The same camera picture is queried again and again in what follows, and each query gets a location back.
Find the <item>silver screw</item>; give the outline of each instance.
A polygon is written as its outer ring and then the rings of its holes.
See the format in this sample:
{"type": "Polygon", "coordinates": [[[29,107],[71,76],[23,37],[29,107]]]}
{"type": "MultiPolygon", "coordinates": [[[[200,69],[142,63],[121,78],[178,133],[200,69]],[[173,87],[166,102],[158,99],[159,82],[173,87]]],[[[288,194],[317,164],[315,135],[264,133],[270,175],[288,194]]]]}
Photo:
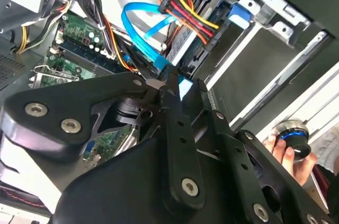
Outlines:
{"type": "Polygon", "coordinates": [[[135,83],[136,85],[139,85],[139,86],[142,85],[142,82],[140,82],[139,80],[136,80],[136,79],[133,80],[133,83],[135,83]]]}
{"type": "Polygon", "coordinates": [[[269,215],[266,212],[265,208],[262,207],[261,204],[254,204],[253,210],[254,210],[255,215],[257,215],[259,219],[261,219],[263,222],[268,222],[269,215]]]}
{"type": "Polygon", "coordinates": [[[318,221],[312,215],[310,215],[309,213],[306,215],[306,217],[307,217],[307,220],[308,220],[309,223],[318,224],[318,221]]]}
{"type": "Polygon", "coordinates": [[[224,118],[224,116],[221,113],[219,113],[219,112],[217,112],[217,117],[220,118],[220,119],[224,118]]]}
{"type": "Polygon", "coordinates": [[[184,178],[181,182],[182,189],[189,196],[197,196],[199,192],[199,188],[197,184],[190,178],[184,178]]]}
{"type": "Polygon", "coordinates": [[[81,124],[75,119],[65,119],[61,122],[61,128],[66,133],[77,134],[81,130],[81,124]]]}
{"type": "Polygon", "coordinates": [[[30,103],[25,106],[25,112],[33,117],[42,117],[47,114],[48,109],[41,103],[30,103]]]}
{"type": "Polygon", "coordinates": [[[251,134],[249,134],[248,132],[245,132],[245,136],[249,139],[249,140],[253,140],[253,136],[251,134]]]}
{"type": "Polygon", "coordinates": [[[165,43],[161,43],[161,50],[165,51],[167,49],[167,45],[165,43]]]}
{"type": "Polygon", "coordinates": [[[170,94],[175,95],[175,92],[173,92],[171,89],[167,90],[170,94]]]}

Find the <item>motherboard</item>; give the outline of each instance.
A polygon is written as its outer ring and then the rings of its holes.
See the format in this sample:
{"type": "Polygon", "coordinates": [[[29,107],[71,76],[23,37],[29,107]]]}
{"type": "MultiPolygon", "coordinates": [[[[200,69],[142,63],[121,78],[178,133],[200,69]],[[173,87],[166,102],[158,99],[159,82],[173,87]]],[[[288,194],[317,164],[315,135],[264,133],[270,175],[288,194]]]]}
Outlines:
{"type": "Polygon", "coordinates": [[[104,48],[102,31],[71,13],[65,14],[62,20],[64,38],[71,38],[101,55],[108,55],[104,48]]]}
{"type": "MultiPolygon", "coordinates": [[[[49,87],[94,77],[125,72],[116,60],[108,57],[100,30],[83,18],[66,13],[59,22],[52,46],[43,62],[34,67],[31,88],[49,87]]],[[[131,125],[105,133],[87,144],[83,153],[85,166],[93,168],[122,151],[134,141],[137,131],[131,125]]]]}

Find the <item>knob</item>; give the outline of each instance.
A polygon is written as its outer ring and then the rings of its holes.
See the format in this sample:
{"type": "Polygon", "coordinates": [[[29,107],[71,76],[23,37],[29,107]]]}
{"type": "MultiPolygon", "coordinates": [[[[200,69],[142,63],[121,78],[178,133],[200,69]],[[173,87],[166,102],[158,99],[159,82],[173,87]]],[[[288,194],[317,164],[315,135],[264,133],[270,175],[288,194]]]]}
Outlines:
{"type": "Polygon", "coordinates": [[[273,133],[277,141],[279,139],[286,141],[286,148],[293,148],[295,160],[303,159],[311,153],[311,147],[308,144],[309,133],[302,121],[283,121],[273,128],[273,133]]]}

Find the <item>black mount arm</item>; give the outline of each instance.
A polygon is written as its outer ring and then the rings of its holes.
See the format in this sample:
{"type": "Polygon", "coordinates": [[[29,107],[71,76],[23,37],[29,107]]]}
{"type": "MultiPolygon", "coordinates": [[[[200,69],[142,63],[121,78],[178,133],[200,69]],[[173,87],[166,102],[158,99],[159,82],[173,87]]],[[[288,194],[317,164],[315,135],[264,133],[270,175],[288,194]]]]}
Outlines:
{"type": "Polygon", "coordinates": [[[122,73],[7,99],[3,133],[50,162],[75,161],[90,139],[125,124],[141,127],[138,145],[64,190],[52,223],[332,223],[253,134],[230,130],[202,82],[181,102],[177,69],[158,80],[154,88],[122,73]],[[28,115],[29,103],[47,114],[28,115]],[[63,131],[65,119],[80,132],[63,131]]]}

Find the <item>hand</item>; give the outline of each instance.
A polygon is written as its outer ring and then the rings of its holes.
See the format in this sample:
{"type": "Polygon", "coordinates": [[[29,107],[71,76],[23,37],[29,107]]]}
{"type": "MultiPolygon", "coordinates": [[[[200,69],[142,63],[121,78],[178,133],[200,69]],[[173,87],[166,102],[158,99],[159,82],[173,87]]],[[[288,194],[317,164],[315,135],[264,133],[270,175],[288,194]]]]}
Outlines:
{"type": "Polygon", "coordinates": [[[302,161],[293,164],[295,158],[295,151],[293,148],[288,147],[285,150],[286,142],[282,139],[280,139],[276,146],[274,146],[275,140],[275,135],[269,135],[269,137],[264,141],[264,146],[288,171],[288,173],[290,173],[290,175],[293,176],[293,178],[301,186],[303,186],[311,174],[314,165],[317,163],[317,156],[314,153],[311,153],[302,161]]]}

